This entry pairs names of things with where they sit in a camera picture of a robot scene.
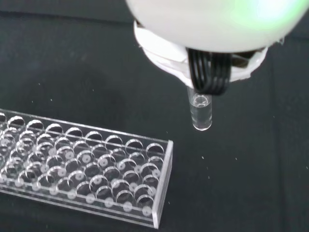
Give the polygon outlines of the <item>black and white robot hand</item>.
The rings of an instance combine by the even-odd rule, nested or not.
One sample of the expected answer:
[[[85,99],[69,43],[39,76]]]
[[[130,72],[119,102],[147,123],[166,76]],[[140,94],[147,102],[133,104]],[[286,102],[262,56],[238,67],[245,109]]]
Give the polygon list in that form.
[[[146,57],[197,93],[248,79],[309,9],[306,0],[128,0]]]

